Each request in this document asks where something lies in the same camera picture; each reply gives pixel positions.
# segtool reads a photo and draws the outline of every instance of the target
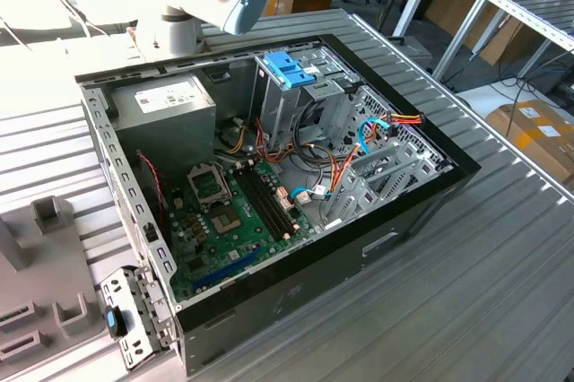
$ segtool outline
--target label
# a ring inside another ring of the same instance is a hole
[[[534,119],[535,117],[540,117],[538,112],[534,110],[532,107],[524,107],[521,108],[520,111],[522,114],[530,119]]]
[[[303,68],[303,71],[307,74],[319,74],[319,69],[312,65],[312,66],[308,66],[307,68]]]
[[[539,126],[538,129],[540,129],[547,137],[560,137],[560,133],[551,125]]]
[[[162,86],[160,88],[139,91],[135,100],[143,113],[176,107],[193,102],[201,92],[189,82],[181,82]]]

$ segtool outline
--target green motherboard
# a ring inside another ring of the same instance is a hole
[[[315,234],[297,209],[279,208],[276,189],[281,184],[269,164],[260,161],[248,169],[221,169],[230,199],[208,209],[200,208],[197,194],[190,186],[172,193],[170,250],[178,269],[171,287],[177,301],[190,299]],[[204,183],[196,186],[199,198],[221,190],[209,175],[202,176]],[[270,197],[274,199],[275,210],[282,210],[283,221],[291,225],[291,234],[278,232],[274,223],[279,222],[277,211],[269,218],[269,206],[273,206]]]

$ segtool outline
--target red cable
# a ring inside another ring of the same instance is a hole
[[[158,203],[160,205],[160,226],[163,226],[163,202],[161,200],[162,193],[161,193],[160,179],[158,178],[158,170],[156,170],[152,162],[148,160],[145,156],[143,156],[141,153],[137,153],[137,156],[139,156],[152,171],[153,179],[155,180],[155,185],[158,190]]]

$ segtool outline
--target yellow wire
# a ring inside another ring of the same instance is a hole
[[[241,134],[239,135],[239,140],[233,149],[227,151],[227,153],[237,153],[241,150],[241,146],[243,146],[243,136],[245,134],[245,130],[247,129],[246,126],[241,128]]]
[[[416,116],[408,116],[408,115],[397,115],[395,113],[391,114],[392,117],[402,117],[405,119],[418,119],[419,117],[421,117],[421,115],[416,115]]]

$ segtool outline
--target table leg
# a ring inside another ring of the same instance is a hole
[[[496,14],[494,14],[494,17],[492,18],[491,22],[486,27],[486,30],[484,30],[483,35],[478,39],[478,41],[474,45],[473,53],[478,52],[484,46],[484,43],[487,43],[488,40],[491,39],[491,36],[494,33],[494,31],[498,30],[499,25],[502,22],[502,18],[504,17],[504,14],[506,13],[503,12],[502,10],[499,10],[498,12],[496,12]]]
[[[403,37],[406,33],[406,29],[409,27],[411,20],[413,19],[414,12],[416,12],[417,7],[421,3],[421,0],[408,0],[406,6],[404,7],[403,14],[396,25],[395,31],[393,32],[393,37]]]
[[[455,55],[462,46],[463,41],[465,41],[466,35],[468,35],[468,32],[473,27],[476,19],[478,19],[478,16],[480,16],[485,6],[486,0],[476,0],[473,8],[470,9],[470,12],[468,12],[468,15],[465,17],[462,25],[460,25],[457,34],[450,42],[447,51],[440,59],[439,64],[434,70],[434,73],[432,73],[432,77],[434,77],[435,80],[440,81],[440,78],[448,70],[450,63],[455,58]]]
[[[542,45],[538,48],[538,50],[535,51],[535,53],[530,57],[530,59],[528,59],[528,62],[525,63],[525,65],[522,67],[522,69],[520,70],[520,72],[518,73],[518,78],[521,79],[522,77],[525,76],[526,73],[528,73],[528,71],[530,70],[530,68],[532,68],[534,66],[534,64],[536,63],[536,61],[538,60],[538,58],[540,56],[542,56],[542,53],[544,53],[546,51],[546,49],[552,44],[552,42],[549,39],[545,39],[544,43],[542,43]]]

